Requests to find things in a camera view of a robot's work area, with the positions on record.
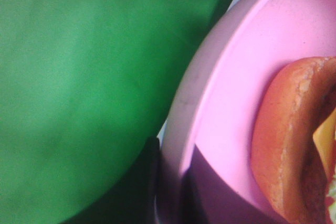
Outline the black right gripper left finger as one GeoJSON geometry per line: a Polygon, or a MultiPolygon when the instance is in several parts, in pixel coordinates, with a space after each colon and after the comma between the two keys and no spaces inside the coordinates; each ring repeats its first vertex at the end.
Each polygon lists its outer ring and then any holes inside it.
{"type": "Polygon", "coordinates": [[[122,178],[97,201],[64,223],[155,223],[159,161],[160,142],[151,136],[122,178]]]}

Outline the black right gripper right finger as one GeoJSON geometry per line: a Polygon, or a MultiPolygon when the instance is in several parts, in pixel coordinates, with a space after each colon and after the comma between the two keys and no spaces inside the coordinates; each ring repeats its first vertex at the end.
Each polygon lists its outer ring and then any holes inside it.
{"type": "Polygon", "coordinates": [[[227,185],[197,147],[183,178],[179,223],[286,223],[257,209],[227,185]]]}

